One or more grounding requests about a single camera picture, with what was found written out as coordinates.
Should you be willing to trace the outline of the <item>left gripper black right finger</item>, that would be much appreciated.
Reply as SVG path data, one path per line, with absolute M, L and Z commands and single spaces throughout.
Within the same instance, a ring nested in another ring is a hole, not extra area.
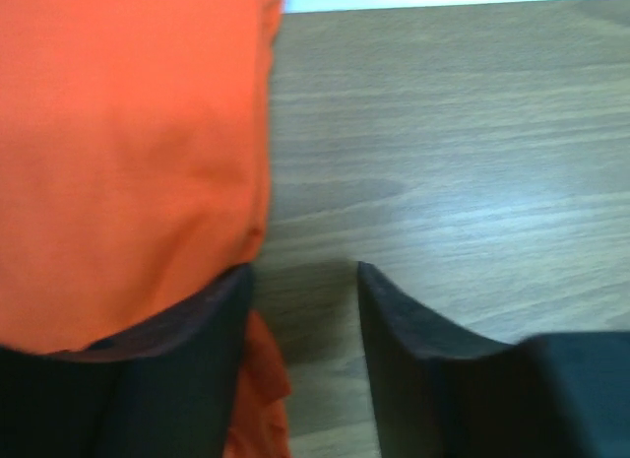
M 625 457 L 629 335 L 480 336 L 359 263 L 357 299 L 384 457 Z

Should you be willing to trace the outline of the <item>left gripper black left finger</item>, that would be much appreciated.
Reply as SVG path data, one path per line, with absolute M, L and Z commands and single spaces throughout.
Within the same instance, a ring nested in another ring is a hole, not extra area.
M 77 353 L 1 352 L 5 457 L 219 457 L 253 291 L 235 267 Z

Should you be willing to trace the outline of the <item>orange t shirt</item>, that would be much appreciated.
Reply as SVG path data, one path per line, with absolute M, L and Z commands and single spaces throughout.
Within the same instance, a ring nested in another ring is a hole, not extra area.
M 1 0 L 1 352 L 83 351 L 251 267 L 282 15 L 283 0 Z M 250 304 L 219 457 L 288 456 L 289 391 Z

